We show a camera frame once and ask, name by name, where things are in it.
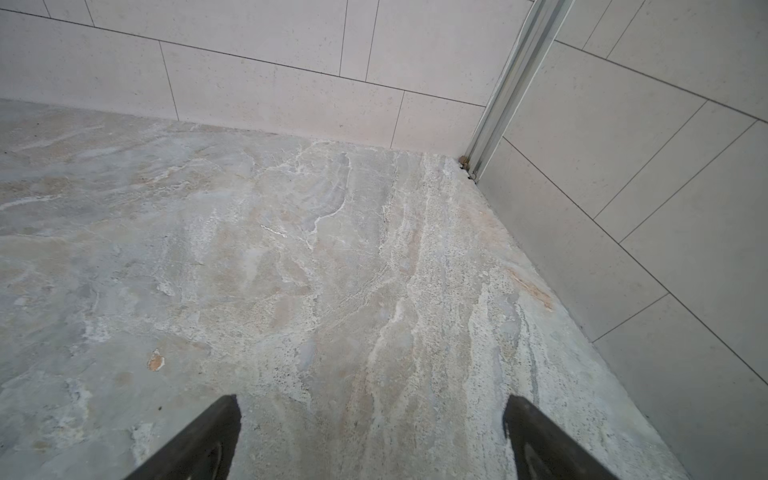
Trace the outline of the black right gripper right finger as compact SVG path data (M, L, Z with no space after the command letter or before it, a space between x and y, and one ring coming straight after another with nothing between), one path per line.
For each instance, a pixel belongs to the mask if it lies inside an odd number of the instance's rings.
M518 479L618 479L525 397L509 396L502 421Z

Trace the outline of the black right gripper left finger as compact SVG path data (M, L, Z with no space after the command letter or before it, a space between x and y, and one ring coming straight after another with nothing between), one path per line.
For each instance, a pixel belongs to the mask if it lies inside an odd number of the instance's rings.
M237 397L221 396L126 479L226 479L241 418Z

